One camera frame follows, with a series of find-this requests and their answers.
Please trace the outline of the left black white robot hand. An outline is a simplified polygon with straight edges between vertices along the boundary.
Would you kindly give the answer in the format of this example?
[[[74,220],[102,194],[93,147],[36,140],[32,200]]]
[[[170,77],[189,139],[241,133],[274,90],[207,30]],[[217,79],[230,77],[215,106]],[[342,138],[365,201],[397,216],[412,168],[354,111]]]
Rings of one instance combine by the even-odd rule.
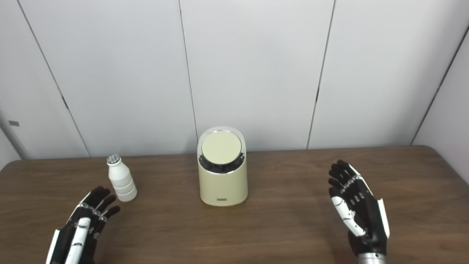
[[[94,264],[98,237],[107,221],[121,208],[110,207],[116,196],[98,186],[77,204],[64,227],[56,229],[47,264]]]

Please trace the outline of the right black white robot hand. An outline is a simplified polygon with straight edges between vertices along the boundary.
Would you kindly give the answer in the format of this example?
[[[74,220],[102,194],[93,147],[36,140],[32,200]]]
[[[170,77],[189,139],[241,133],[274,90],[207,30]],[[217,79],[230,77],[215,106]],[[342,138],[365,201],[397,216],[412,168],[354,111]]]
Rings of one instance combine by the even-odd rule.
[[[330,166],[329,175],[330,199],[348,228],[354,255],[363,263],[384,263],[390,228],[383,199],[375,198],[364,177],[343,160]]]

